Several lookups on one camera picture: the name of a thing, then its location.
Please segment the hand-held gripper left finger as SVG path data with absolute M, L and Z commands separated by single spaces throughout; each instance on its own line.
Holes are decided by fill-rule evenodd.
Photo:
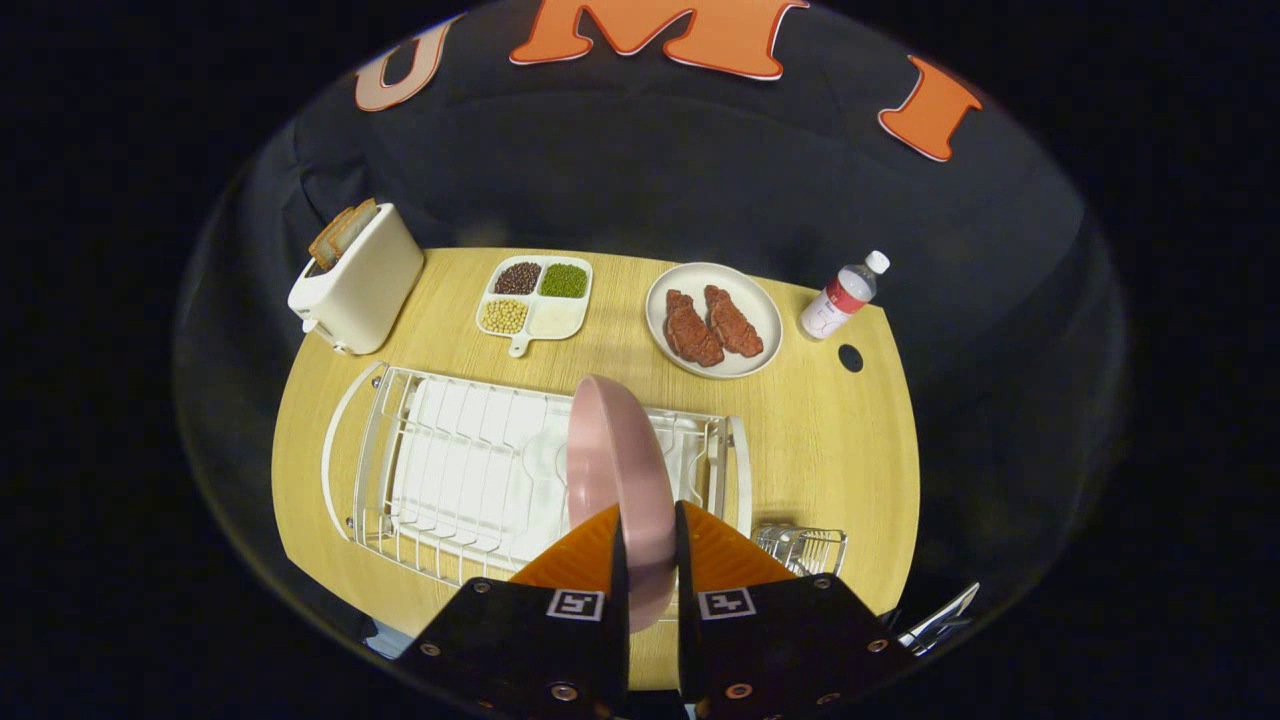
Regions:
M 609 719 L 628 661 L 628 569 L 609 506 L 512 578 L 465 582 L 396 675 L 475 717 Z

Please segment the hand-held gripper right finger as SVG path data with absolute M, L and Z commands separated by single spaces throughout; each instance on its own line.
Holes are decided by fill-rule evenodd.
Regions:
M 686 501 L 675 528 L 678 688 L 699 719 L 823 719 L 916 666 L 835 574 L 800 577 Z

